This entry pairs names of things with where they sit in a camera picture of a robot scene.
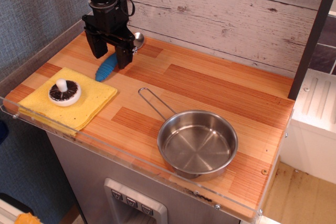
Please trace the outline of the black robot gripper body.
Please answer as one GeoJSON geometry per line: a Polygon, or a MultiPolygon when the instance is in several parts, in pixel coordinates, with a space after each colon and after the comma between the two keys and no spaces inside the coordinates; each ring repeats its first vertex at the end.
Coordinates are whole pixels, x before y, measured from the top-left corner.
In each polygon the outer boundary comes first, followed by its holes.
{"type": "Polygon", "coordinates": [[[85,22],[85,32],[100,35],[101,38],[113,46],[134,48],[135,36],[128,29],[130,14],[126,3],[93,7],[92,15],[82,16],[85,22]]]}

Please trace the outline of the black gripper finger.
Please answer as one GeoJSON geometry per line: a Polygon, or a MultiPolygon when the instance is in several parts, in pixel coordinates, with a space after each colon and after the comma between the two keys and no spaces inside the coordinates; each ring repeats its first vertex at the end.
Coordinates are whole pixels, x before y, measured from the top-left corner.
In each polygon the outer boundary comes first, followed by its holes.
{"type": "Polygon", "coordinates": [[[108,52],[107,43],[100,35],[92,34],[86,31],[86,38],[93,55],[99,59],[108,52]]]}
{"type": "Polygon", "coordinates": [[[133,60],[132,48],[116,46],[116,57],[119,69],[124,69],[133,60]]]}

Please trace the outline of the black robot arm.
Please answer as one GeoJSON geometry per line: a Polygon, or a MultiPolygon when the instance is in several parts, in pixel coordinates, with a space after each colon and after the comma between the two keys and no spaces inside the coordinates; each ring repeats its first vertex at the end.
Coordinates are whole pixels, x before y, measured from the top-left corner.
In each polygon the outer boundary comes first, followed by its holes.
{"type": "Polygon", "coordinates": [[[128,2],[132,0],[89,0],[92,15],[84,15],[85,33],[93,55],[98,59],[108,52],[107,44],[115,47],[117,63],[124,69],[133,60],[135,35],[128,29],[128,2]]]}

